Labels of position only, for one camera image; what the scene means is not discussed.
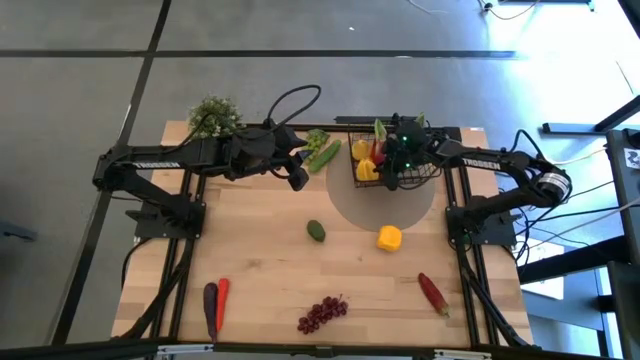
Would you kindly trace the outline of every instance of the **green avocado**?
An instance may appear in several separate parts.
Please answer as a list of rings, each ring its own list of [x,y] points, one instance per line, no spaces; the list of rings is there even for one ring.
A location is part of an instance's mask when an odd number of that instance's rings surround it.
[[[324,237],[326,236],[322,224],[320,224],[316,220],[310,220],[307,223],[307,232],[309,233],[309,235],[311,235],[313,240],[317,242],[323,242]]]

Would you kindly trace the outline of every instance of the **gray floor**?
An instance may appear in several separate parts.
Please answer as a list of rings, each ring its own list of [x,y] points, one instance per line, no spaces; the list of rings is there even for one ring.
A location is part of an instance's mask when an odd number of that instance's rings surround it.
[[[318,83],[323,96],[300,122],[424,111],[434,126],[484,127],[493,147],[509,146],[517,129],[527,129],[548,156],[563,160],[603,140],[540,138],[541,123],[599,121],[640,88],[632,68],[640,45],[615,1],[599,0],[595,13],[586,5],[545,4],[507,22],[481,16],[474,0],[416,1],[446,13],[427,14],[391,0],[176,0],[160,48],[518,50],[526,56],[160,59],[131,143],[157,143],[165,121],[184,119],[206,93],[230,96],[255,122],[283,91]],[[160,5],[0,0],[0,48],[143,49]],[[526,6],[496,11],[511,14]],[[140,65],[139,59],[0,59],[0,218],[40,233],[35,243],[0,241],[0,347],[46,341],[95,199],[90,178],[96,158],[117,137]],[[283,104],[281,114],[295,101]],[[604,156],[567,169],[576,192],[611,177]],[[576,198],[562,211],[616,203],[612,187],[594,195]],[[120,265],[132,241],[133,223],[124,216],[131,207],[111,204],[70,341],[110,334]],[[583,220],[542,227],[559,231]],[[618,231],[595,225],[567,237],[592,243],[622,232],[619,218],[603,223]],[[532,319],[532,325],[543,347],[571,348],[553,340],[566,335],[557,324]]]

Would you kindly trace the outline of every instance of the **leafy plant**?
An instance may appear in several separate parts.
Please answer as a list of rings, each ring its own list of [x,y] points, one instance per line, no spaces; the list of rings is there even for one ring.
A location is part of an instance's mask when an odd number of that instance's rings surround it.
[[[198,126],[203,118],[204,123]],[[230,98],[208,95],[200,105],[189,109],[189,130],[198,127],[194,138],[231,135],[244,127],[241,121],[242,114]]]

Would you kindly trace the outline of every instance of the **circular mat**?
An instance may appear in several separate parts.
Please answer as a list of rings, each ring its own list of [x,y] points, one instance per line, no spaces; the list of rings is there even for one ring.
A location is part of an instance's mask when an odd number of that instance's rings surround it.
[[[429,211],[435,184],[429,181],[414,190],[390,191],[384,186],[356,188],[351,170],[349,143],[344,142],[327,168],[327,191],[333,205],[352,224],[369,231],[393,225],[406,229]]]

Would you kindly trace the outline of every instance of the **yellow bell pepper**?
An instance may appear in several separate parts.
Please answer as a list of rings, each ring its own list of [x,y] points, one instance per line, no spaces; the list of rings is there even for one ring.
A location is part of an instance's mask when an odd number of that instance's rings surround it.
[[[371,161],[371,159],[366,158],[360,160],[358,163],[358,167],[356,168],[356,179],[358,181],[374,181],[380,178],[380,174],[373,171],[376,168],[376,165]]]
[[[377,246],[387,251],[397,251],[402,245],[402,231],[395,226],[385,225],[380,228]]]
[[[369,143],[364,140],[358,140],[351,145],[351,156],[356,160],[364,160],[369,156]]]

